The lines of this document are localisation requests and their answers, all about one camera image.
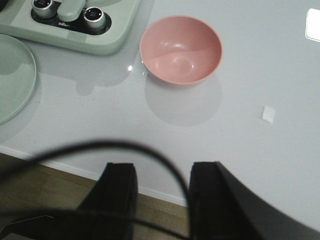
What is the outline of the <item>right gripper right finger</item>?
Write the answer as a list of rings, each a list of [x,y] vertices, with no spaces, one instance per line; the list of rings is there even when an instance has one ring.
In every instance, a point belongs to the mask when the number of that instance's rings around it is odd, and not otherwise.
[[[320,233],[261,199],[220,162],[195,162],[189,181],[197,240],[318,240]]]

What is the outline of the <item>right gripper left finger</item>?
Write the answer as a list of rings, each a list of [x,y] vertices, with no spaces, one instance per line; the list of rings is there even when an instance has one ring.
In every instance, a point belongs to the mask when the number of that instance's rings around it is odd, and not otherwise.
[[[106,211],[135,216],[138,180],[132,163],[108,163],[78,210]],[[134,225],[122,220],[91,216],[66,218],[53,240],[132,240]]]

